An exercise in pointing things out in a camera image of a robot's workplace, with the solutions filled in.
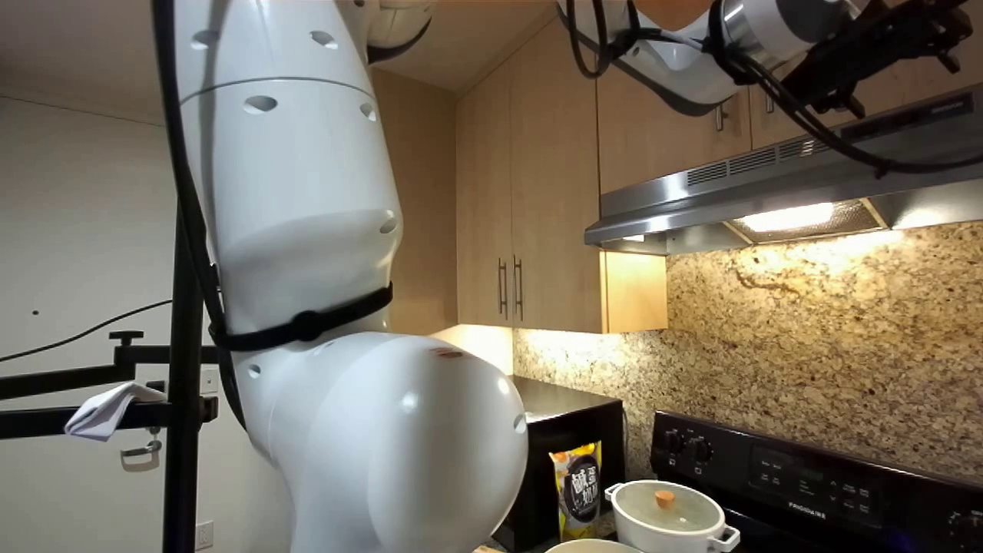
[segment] white cloth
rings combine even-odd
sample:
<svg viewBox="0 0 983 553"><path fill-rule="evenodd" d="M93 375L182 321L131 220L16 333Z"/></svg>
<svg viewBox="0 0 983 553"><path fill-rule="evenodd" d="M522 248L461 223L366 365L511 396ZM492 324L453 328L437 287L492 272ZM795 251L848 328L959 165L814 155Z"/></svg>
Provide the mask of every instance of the white cloth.
<svg viewBox="0 0 983 553"><path fill-rule="evenodd" d="M140 405L155 405L155 402L165 402L165 396L161 391L150 391L146 385L120 385L114 391L97 394L90 396L65 424L69 435L76 439L111 439L129 409L129 402Z"/></svg>

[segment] electrical outlet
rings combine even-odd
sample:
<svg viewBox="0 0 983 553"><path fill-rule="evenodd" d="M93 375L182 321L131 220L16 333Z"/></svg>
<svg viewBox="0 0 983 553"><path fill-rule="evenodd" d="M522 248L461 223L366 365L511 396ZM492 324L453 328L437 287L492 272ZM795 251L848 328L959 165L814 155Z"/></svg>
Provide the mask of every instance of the electrical outlet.
<svg viewBox="0 0 983 553"><path fill-rule="evenodd" d="M194 533L194 550L212 550L214 547L214 518L199 518Z"/></svg>
<svg viewBox="0 0 983 553"><path fill-rule="evenodd" d="M218 396L223 394L223 375L218 365L203 365L203 385L199 385L203 396Z"/></svg>

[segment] hood light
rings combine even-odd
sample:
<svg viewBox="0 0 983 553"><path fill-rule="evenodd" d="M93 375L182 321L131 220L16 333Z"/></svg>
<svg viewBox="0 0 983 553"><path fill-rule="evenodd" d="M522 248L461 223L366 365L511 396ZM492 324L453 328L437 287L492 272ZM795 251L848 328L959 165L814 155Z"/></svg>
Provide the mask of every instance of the hood light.
<svg viewBox="0 0 983 553"><path fill-rule="evenodd" d="M832 204L810 204L810 205L755 213L739 220L753 232L788 232L788 231L825 228L832 220L832 214L835 214Z"/></svg>
<svg viewBox="0 0 983 553"><path fill-rule="evenodd" d="M808 204L726 220L744 244L816 241L887 228L878 209L860 196L845 204Z"/></svg>

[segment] cable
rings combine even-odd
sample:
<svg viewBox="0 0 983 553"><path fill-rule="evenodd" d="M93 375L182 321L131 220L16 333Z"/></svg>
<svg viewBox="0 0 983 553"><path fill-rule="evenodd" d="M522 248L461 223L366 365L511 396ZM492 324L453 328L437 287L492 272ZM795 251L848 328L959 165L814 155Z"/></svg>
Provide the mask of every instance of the cable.
<svg viewBox="0 0 983 553"><path fill-rule="evenodd" d="M850 141L843 141L829 125L825 125L785 84L778 84L760 61L753 61L746 51L731 50L729 51L733 58L733 65L742 65L746 74L755 77L755 84L775 97L775 104L795 121L808 135L814 135L816 141L825 141L827 147L838 152L843 158L850 158L862 165L878 168L878 174L884 171L947 171L947 168L961 168L961 165L977 165L983 163L983 155L970 155L961 159L950 159L950 163L923 163L923 159L892 159L892 158L878 158L870 155L862 147L855 147Z"/></svg>
<svg viewBox="0 0 983 553"><path fill-rule="evenodd" d="M203 305L212 321L212 338L214 345L229 336L225 328L225 306L223 306L223 293L218 281L212 272L212 257L206 248L206 214L196 201L196 187L192 179L192 163L185 155L185 122L182 122L182 97L178 97L178 58L175 58L175 4L172 0L155 0L150 4L150 17L155 17L155 47L157 47L157 77L161 77L161 94L162 94L162 122L165 122L165 138L170 138L170 158L175 168L175 189L178 189L178 213L182 213L182 238L189 241L189 257L194 267L194 278L203 293ZM244 400L239 400L239 385L235 375L230 349L218 345L218 375L225 387L225 400L237 420L246 428L244 416Z"/></svg>
<svg viewBox="0 0 983 553"><path fill-rule="evenodd" d="M970 155L961 159L947 159L947 163L924 163L924 159L892 159L892 158L878 158L874 152L855 147L850 141L845 141L843 135L835 135L825 121L816 121L810 115L808 104L803 104L781 81L775 81L755 58L749 58L742 50L726 50L721 42L704 39L704 42L693 42L672 34L665 34L659 27L641 27L638 24L638 11L630 4L630 32L617 34L615 42L608 42L608 24L605 24L605 8L600 0L593 0L593 17L595 17L595 67L586 67L585 51L581 51L581 32L578 32L578 6L574 0L565 0L565 27L571 36L571 50L574 50L574 61L581 67L585 77L595 81L603 77L611 61L617 61L625 51L630 51L638 39L659 39L659 42L684 42L695 47L701 51L711 51L719 58L719 65L733 77L742 74L742 84L755 84L761 85L775 104L792 121L798 122L808 135L814 135L816 141L825 141L829 152L838 152L843 158L874 165L878 174L887 171L947 171L947 168L961 168L961 165L977 165L983 163L983 155Z"/></svg>
<svg viewBox="0 0 983 553"><path fill-rule="evenodd" d="M69 346L69 345L73 345L73 340L79 340L79 338L106 328L106 327L114 327L114 324L120 324L120 321L129 321L129 317L140 317L140 312L148 312L148 310L157 310L157 306L165 306L165 305L172 305L172 300L141 305L141 306L127 310L127 312L116 312L116 317L111 317L111 321L106 321L106 324L93 327L93 328L82 328L82 333L76 333L76 336L72 336L72 338L63 338L63 340L44 345L44 346L31 346L31 349L18 349L18 354L6 354L6 356L0 356L0 361L12 361L12 359L25 359L25 356L38 356L38 354L46 354L46 349Z"/></svg>

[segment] food package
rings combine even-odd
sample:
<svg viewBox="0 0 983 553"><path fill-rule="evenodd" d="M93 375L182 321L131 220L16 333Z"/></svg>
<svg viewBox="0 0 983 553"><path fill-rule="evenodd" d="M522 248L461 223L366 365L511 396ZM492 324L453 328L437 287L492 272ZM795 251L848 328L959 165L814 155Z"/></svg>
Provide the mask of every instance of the food package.
<svg viewBox="0 0 983 553"><path fill-rule="evenodd" d="M559 505L559 540L600 534L603 518L603 441L549 451Z"/></svg>

